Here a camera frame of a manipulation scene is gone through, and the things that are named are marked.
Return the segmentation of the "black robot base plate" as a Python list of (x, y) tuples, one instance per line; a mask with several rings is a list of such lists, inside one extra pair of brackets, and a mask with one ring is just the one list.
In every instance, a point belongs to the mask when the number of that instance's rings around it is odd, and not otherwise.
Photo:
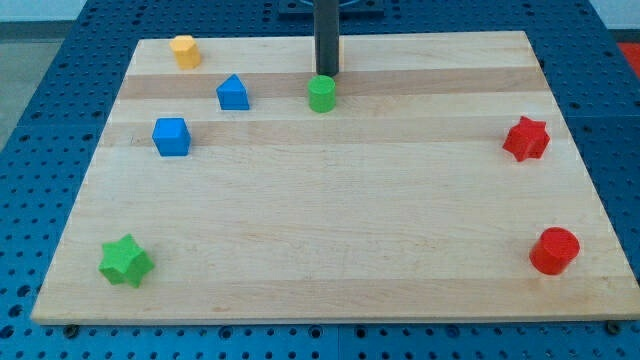
[[(280, 18), (309, 18), (313, 16), (312, 0), (277, 0), (277, 12)], [(383, 16), (385, 0), (339, 0), (341, 15)]]

